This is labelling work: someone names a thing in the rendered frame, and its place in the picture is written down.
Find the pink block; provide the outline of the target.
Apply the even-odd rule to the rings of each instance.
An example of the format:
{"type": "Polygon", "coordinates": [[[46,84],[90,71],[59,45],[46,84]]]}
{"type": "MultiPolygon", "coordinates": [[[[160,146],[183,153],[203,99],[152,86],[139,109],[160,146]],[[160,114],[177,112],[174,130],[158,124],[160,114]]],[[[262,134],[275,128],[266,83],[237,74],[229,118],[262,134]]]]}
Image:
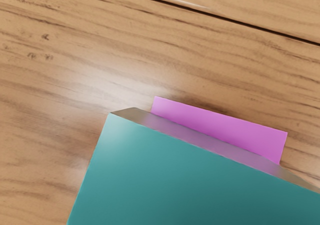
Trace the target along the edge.
{"type": "Polygon", "coordinates": [[[151,113],[258,154],[279,165],[288,133],[156,96],[151,113]]]}

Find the teal block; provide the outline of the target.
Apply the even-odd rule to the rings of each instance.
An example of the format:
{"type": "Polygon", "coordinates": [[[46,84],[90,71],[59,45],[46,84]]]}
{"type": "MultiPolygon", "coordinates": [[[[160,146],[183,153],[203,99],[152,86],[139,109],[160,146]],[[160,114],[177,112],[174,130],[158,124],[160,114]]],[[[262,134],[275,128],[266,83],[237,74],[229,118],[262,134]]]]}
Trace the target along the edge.
{"type": "Polygon", "coordinates": [[[320,225],[320,188],[131,107],[108,114],[66,225],[320,225]]]}

